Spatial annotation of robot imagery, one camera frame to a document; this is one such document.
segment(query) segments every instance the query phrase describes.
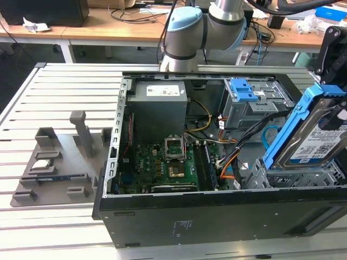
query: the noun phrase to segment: yellow wire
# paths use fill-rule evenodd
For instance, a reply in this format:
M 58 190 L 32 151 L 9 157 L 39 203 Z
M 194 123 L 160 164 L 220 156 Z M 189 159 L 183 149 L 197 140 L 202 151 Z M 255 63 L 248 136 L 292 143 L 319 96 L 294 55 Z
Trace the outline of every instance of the yellow wire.
M 186 132 L 198 132 L 198 131 L 204 130 L 204 129 L 206 129 L 207 127 L 210 126 L 212 115 L 211 115 L 210 112 L 208 111 L 207 107 L 204 106 L 200 101 L 197 101 L 196 99 L 191 99 L 191 100 L 194 100 L 194 101 L 197 102 L 200 106 L 202 106 L 203 109 L 205 109 L 205 111 L 206 111 L 207 114 L 208 114 L 208 122 L 207 122 L 207 124 L 206 124 L 205 126 L 200 127 L 200 128 L 196 128 L 196 129 L 185 130 Z

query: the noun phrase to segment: motherboard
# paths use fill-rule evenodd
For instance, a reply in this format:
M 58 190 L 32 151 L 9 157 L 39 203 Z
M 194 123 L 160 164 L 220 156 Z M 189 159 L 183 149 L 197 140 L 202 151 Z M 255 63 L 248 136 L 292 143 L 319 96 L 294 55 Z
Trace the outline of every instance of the motherboard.
M 119 186 L 119 193 L 201 191 L 216 188 L 215 164 L 220 158 L 217 146 L 195 142 L 184 143 L 183 150 L 181 147 L 179 142 L 137 145 L 133 149 L 134 167 L 130 168 L 128 159 L 123 159 L 124 170 L 116 184 Z M 170 159 L 171 155 L 180 154 L 184 155 L 181 160 Z

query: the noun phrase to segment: gray power supply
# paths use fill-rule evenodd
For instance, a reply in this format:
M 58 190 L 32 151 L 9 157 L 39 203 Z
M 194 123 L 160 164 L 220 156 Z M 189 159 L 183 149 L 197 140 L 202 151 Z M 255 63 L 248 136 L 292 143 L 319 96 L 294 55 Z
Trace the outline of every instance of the gray power supply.
M 135 95 L 127 96 L 127 104 L 141 115 L 134 118 L 138 141 L 156 144 L 170 135 L 181 136 L 187 109 L 184 82 L 139 81 L 135 89 Z

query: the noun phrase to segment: power supply label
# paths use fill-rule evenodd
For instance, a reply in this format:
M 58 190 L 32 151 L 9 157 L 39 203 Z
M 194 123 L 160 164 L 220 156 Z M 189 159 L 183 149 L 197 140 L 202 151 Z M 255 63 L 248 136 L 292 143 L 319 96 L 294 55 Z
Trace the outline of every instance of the power supply label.
M 147 96 L 180 96 L 178 85 L 149 85 Z
M 317 163 L 325 158 L 331 150 L 341 141 L 340 136 L 347 131 L 347 125 L 340 126 L 338 130 L 321 130 L 318 125 L 302 142 L 291 156 L 292 163 Z

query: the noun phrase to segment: wooden desk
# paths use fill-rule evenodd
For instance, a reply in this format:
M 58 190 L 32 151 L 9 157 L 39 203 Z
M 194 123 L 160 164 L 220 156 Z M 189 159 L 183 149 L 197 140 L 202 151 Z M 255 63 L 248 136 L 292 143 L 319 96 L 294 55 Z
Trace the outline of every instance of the wooden desk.
M 146 17 L 149 14 L 133 14 L 124 16 L 123 19 L 136 19 Z M 165 24 L 166 15 L 157 19 Z M 81 40 L 107 40 L 107 41 L 159 41 L 164 26 L 158 22 L 149 24 L 129 24 L 117 21 L 111 17 L 107 9 L 90 9 L 87 21 L 83 27 L 68 27 L 63 33 L 63 39 Z
M 148 14 L 133 14 L 127 19 L 148 16 Z M 166 15 L 158 17 L 165 23 Z M 267 20 L 258 22 L 267 26 Z M 298 34 L 293 28 L 295 21 L 284 21 L 280 30 L 272 29 L 275 41 L 268 47 L 269 51 L 318 53 L 323 41 L 320 34 Z M 163 25 L 156 22 L 150 24 L 128 24 L 113 19 L 107 9 L 90 9 L 89 17 L 83 27 L 52 27 L 51 31 L 33 34 L 22 26 L 10 26 L 9 33 L 20 43 L 59 44 L 66 62 L 75 62 L 72 45 L 106 46 L 106 55 L 111 56 L 110 46 L 156 47 L 163 30 Z M 13 42 L 0 29 L 0 42 Z M 256 44 L 256 34 L 253 29 L 239 47 L 242 53 L 249 52 Z
M 257 22 L 267 27 L 267 19 L 259 19 Z M 284 48 L 315 48 L 320 49 L 323 42 L 324 33 L 319 34 L 299 34 L 294 27 L 296 21 L 284 20 L 281 29 L 270 29 L 275 34 L 275 41 L 270 44 L 269 49 L 272 47 Z M 265 28 L 259 27 L 260 31 L 269 33 Z M 247 39 L 242 42 L 242 45 L 254 46 L 256 43 L 256 33 L 250 28 Z
M 68 41 L 61 38 L 62 33 L 67 28 L 66 26 L 52 26 L 49 31 L 32 33 L 22 25 L 7 25 L 5 19 L 0 20 L 5 29 L 11 34 L 18 43 L 38 43 L 38 44 L 58 44 L 61 46 L 66 62 L 75 62 L 71 55 L 72 48 Z M 7 32 L 0 26 L 0 43 L 14 43 Z M 12 49 L 7 48 L 7 52 L 11 54 Z

